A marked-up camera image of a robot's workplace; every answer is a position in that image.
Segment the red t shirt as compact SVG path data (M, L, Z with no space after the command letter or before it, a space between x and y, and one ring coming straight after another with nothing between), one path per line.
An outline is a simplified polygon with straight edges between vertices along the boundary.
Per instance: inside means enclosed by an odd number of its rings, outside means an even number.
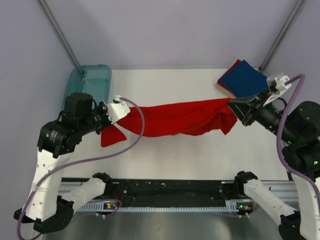
M241 62L242 60L237 59L236 62L217 80L217 85L220 87L226 88L225 85L222 83L222 78L231 70L233 70L237 65L239 65Z
M237 122L236 115L227 106L230 100L220 98L140 107L145 120L143 136L200 136L212 130L221 130L226 135ZM117 124L134 134L141 133L141 115L134 106ZM113 125L102 131L100 145L105 148L126 140L124 133Z

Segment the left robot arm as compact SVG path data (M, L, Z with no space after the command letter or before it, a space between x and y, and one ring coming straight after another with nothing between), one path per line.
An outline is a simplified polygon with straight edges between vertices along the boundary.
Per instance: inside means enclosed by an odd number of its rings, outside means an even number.
M65 98L56 120L46 123L37 142L37 164L25 205L14 212L21 224L33 224L40 234L63 230L82 206L96 197L109 198L114 191L106 173L95 173L83 185L59 195L64 169L83 136L100 134L130 112L124 101L97 103L88 93L76 92Z

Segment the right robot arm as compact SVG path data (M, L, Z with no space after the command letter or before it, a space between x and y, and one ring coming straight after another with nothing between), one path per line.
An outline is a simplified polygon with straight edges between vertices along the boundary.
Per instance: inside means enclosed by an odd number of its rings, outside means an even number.
M283 110L266 104L267 94L254 98L233 99L227 106L244 126L258 122L276 138L280 161L295 183L299 209L284 203L263 186L252 172L239 172L233 192L239 198L252 198L275 222L284 240L318 240L320 238L320 105L300 103L279 129Z

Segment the folded blue t shirt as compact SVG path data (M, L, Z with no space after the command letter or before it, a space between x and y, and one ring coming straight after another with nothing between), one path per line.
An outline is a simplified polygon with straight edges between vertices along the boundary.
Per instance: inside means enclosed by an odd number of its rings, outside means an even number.
M268 89L267 77L245 60L227 73L221 82L236 98L248 98Z

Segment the folded cream t shirt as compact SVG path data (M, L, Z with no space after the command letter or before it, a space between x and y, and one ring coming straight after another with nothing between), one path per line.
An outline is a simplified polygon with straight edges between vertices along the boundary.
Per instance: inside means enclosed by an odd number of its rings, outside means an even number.
M235 99L236 98L236 96L233 93L231 93L229 90L227 90L223 86L219 85L218 83L216 83L214 86L218 91L220 91L224 95L228 96L229 98L231 98L231 99Z

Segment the teal plastic bin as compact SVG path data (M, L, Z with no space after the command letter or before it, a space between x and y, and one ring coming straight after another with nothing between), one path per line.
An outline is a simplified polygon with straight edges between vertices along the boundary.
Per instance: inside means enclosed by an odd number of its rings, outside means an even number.
M108 102L112 83L112 70L107 65L83 65L74 69L68 79L62 109L65 100L72 93L86 93L92 95L99 102Z

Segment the folded red t shirt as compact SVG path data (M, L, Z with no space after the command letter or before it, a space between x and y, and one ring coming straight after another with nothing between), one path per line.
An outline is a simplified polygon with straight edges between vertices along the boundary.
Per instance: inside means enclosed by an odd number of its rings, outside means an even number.
M226 88L225 85L222 83L222 78L231 70L233 70L237 65L239 65L241 62L242 60L237 59L236 62L217 80L217 85L220 87Z

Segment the right aluminium frame post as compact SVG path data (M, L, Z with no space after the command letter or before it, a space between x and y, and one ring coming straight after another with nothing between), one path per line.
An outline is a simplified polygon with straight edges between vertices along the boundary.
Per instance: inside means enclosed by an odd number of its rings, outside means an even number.
M269 48L265 58L263 59L261 65L258 67L259 72L264 73L267 67L269 66L271 60L273 59L275 53L277 52L278 48L280 47L281 43L285 39L289 29L294 24L295 20L298 18L299 14L303 10L306 0L296 0L292 10L288 14L287 18L285 19L284 24L282 25L279 33L277 34L275 40L273 41L271 47Z

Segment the aluminium frame post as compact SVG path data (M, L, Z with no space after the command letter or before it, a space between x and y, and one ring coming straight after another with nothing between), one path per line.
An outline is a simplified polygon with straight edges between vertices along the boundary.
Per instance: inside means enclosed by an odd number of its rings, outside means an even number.
M261 65L258 67L259 72L264 73L267 67L269 66L271 60L273 59L275 53L277 52L278 48L280 47L281 43L285 39L289 29L294 24L295 20L298 18L299 14L303 10L306 0L296 0L292 10L288 14L287 18L285 19L284 24L282 25L279 33L277 34L275 40L273 41L271 47L269 48L265 58L263 59Z
M62 48L64 49L66 55L68 56L70 62L75 68L79 68L81 64L79 63L74 51L71 48L65 34L63 33L59 23L57 22L53 12L51 11L46 0L37 0L37 3L41 10L43 11L46 19L52 27L53 32L55 33L57 39L59 40Z

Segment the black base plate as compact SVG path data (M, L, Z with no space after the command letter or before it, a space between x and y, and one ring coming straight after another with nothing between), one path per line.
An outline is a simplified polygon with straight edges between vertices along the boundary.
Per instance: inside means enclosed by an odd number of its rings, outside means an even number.
M121 200L124 207L217 207L246 199L232 182L218 180L114 179L104 195Z

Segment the left aluminium frame post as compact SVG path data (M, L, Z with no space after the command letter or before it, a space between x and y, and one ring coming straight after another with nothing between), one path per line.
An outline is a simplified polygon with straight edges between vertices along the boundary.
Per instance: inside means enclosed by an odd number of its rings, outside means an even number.
M71 48L65 34L63 33L59 23L57 22L53 12L51 11L46 0L37 0L37 3L41 10L43 11L46 19L52 27L53 32L55 33L57 39L59 40L62 48L64 49L66 55L68 56L70 62L75 68L79 68L81 64L79 63L74 51Z

